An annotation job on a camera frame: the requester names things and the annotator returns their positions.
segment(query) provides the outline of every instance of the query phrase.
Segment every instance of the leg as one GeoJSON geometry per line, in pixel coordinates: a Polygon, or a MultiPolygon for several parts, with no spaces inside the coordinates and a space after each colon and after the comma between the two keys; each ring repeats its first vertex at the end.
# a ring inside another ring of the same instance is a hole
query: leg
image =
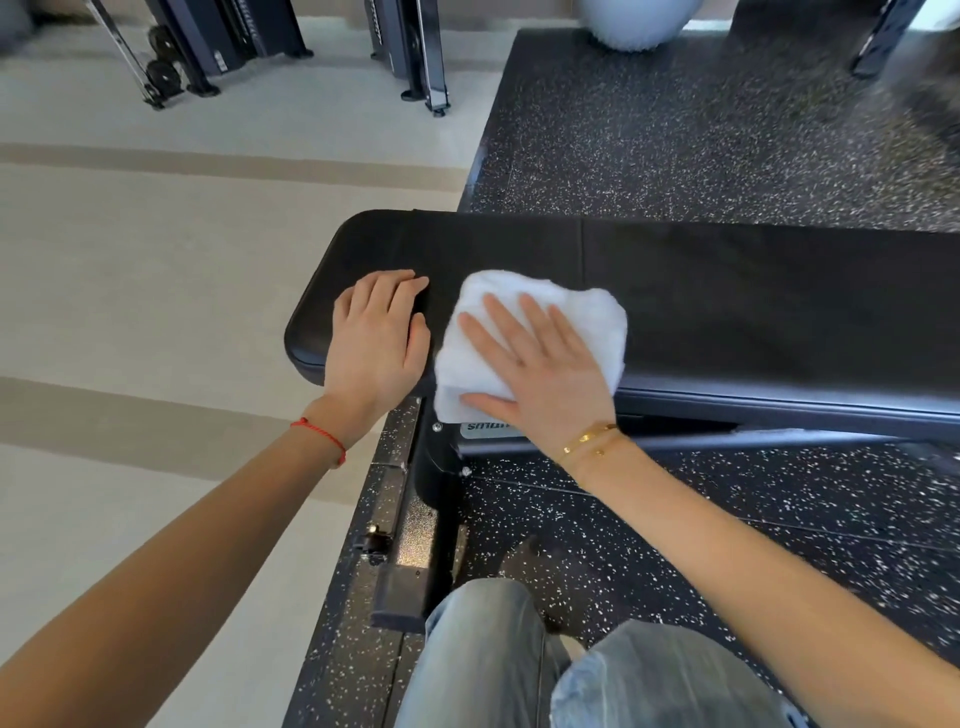
{"type": "Polygon", "coordinates": [[[396,728],[543,728],[565,654],[522,584],[470,581],[430,615],[396,728]]]}
{"type": "Polygon", "coordinates": [[[804,728],[729,650],[699,632],[635,620],[564,674],[551,709],[554,728],[804,728]]]}

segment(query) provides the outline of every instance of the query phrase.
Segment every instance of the white cloth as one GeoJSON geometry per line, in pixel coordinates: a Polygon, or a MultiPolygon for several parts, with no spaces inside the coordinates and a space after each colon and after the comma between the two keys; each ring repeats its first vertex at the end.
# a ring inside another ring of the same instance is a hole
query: white cloth
{"type": "Polygon", "coordinates": [[[528,328],[530,324],[520,310],[518,301],[521,293],[529,293],[544,309],[555,304],[577,329],[597,360],[611,394],[616,390],[623,375],[627,312],[609,292],[601,288],[570,291],[549,280],[529,279],[518,273],[481,271],[464,281],[453,316],[446,327],[444,344],[437,354],[437,396],[434,398],[434,407],[438,420],[442,423],[494,422],[482,412],[460,402],[460,395],[466,392],[513,398],[510,389],[480,357],[457,323],[461,312],[470,313],[501,344],[504,343],[483,306],[483,296],[487,293],[493,293],[528,328]]]}

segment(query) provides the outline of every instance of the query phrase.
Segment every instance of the white label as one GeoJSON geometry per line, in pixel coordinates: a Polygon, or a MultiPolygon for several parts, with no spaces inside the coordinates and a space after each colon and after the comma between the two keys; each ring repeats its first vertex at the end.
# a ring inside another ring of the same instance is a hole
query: white label
{"type": "Polygon", "coordinates": [[[503,423],[464,423],[460,425],[460,434],[468,440],[491,440],[498,437],[523,437],[516,427],[503,423]]]}

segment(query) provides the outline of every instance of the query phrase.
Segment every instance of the hand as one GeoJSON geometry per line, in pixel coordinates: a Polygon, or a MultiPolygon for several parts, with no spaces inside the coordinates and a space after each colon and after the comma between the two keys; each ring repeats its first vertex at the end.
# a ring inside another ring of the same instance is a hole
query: hand
{"type": "Polygon", "coordinates": [[[468,313],[460,314],[460,327],[516,401],[468,394],[461,397],[464,404],[516,427],[554,460],[588,427],[614,422],[613,398],[600,367],[557,306],[544,313],[531,296],[521,295],[530,333],[496,296],[488,294],[483,303],[509,349],[468,313]]]}
{"type": "Polygon", "coordinates": [[[413,271],[377,271],[333,305],[324,395],[303,416],[328,425],[347,448],[400,404],[423,374],[430,330],[423,314],[410,314],[428,282],[413,271]]]}

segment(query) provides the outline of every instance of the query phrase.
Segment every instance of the bracelet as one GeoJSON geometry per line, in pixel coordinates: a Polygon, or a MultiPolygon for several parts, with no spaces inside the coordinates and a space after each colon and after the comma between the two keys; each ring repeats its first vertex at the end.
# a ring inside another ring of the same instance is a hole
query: bracelet
{"type": "Polygon", "coordinates": [[[344,447],[344,444],[343,444],[342,442],[340,442],[337,438],[335,438],[333,435],[331,435],[331,434],[330,434],[329,432],[327,432],[325,429],[322,429],[322,428],[320,428],[320,427],[317,427],[316,425],[310,424],[310,421],[307,420],[305,417],[301,417],[301,418],[300,418],[299,420],[297,420],[296,422],[290,423],[290,426],[291,426],[291,427],[306,427],[307,429],[312,429],[314,432],[319,432],[319,433],[322,434],[327,440],[329,440],[331,443],[333,443],[333,444],[336,445],[338,448],[340,448],[340,459],[337,460],[337,467],[339,468],[341,465],[343,465],[344,463],[347,462],[347,448],[345,448],[345,447],[344,447]]]}
{"type": "MultiPolygon", "coordinates": [[[[588,443],[590,440],[596,437],[600,437],[600,435],[610,432],[612,429],[616,429],[616,423],[606,423],[605,425],[591,425],[590,427],[585,429],[580,434],[579,437],[577,437],[575,440],[571,440],[569,443],[566,444],[566,447],[564,448],[564,454],[560,456],[561,459],[563,460],[571,452],[573,452],[575,449],[580,447],[583,443],[588,443]]],[[[598,451],[597,454],[602,455],[603,451],[602,450],[598,451]]]]}

